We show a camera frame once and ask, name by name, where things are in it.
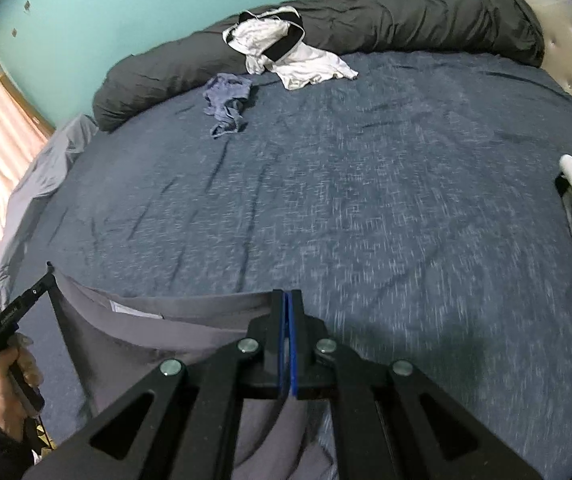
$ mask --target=person's arm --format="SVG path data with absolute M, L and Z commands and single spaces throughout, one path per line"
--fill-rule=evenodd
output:
M 0 353 L 0 478 L 19 480 L 34 464 L 32 450 L 24 437 L 27 414 L 12 388 L 8 369 L 18 362 L 26 382 L 37 386 L 41 376 L 34 357 L 25 348 L 8 348 Z

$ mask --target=wooden trim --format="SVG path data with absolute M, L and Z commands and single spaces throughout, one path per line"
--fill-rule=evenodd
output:
M 19 89 L 13 85 L 12 81 L 10 81 L 10 78 L 6 74 L 2 73 L 0 75 L 0 83 L 6 89 L 6 92 L 8 92 L 10 97 L 12 97 L 13 101 L 15 101 L 17 106 L 26 113 L 26 115 L 30 118 L 38 130 L 46 137 L 52 137 L 52 134 L 54 133 L 54 127 L 48 123 L 47 120 L 45 120 L 43 115 L 37 112 L 37 108 L 35 108 L 26 100 L 26 98 L 21 94 Z

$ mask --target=teal wall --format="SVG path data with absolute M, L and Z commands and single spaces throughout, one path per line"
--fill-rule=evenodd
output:
M 108 69 L 247 8 L 281 0 L 0 0 L 0 63 L 55 125 L 90 112 Z

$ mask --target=human hand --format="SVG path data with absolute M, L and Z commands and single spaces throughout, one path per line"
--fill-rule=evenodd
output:
M 10 346 L 0 353 L 0 428 L 12 439 L 22 442 L 23 423 L 28 414 L 8 377 L 8 370 L 14 362 L 17 362 L 26 382 L 32 387 L 39 386 L 43 382 L 43 376 L 37 368 L 35 358 L 23 346 Z

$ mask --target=silver bolt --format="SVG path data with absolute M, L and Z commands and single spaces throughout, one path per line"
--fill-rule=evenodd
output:
M 317 341 L 317 350 L 322 354 L 332 354 L 337 349 L 337 343 L 332 339 L 320 339 Z
M 400 359 L 399 361 L 395 361 L 393 363 L 393 371 L 397 375 L 401 375 L 402 377 L 408 377 L 410 374 L 413 373 L 413 365 L 410 364 L 408 361 Z
M 259 343 L 257 340 L 247 337 L 246 339 L 242 339 L 239 343 L 237 343 L 237 348 L 244 354 L 252 354 L 256 352 L 259 348 Z
M 161 370 L 161 373 L 166 377 L 177 375 L 179 372 L 181 372 L 181 363 L 176 359 L 168 359 L 161 363 L 159 369 Z

